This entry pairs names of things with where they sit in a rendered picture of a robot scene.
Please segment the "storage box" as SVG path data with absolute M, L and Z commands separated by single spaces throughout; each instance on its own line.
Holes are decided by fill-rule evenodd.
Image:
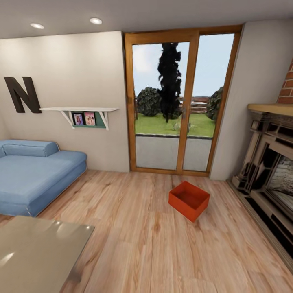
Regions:
M 170 191 L 169 204 L 194 222 L 207 208 L 210 194 L 184 181 Z

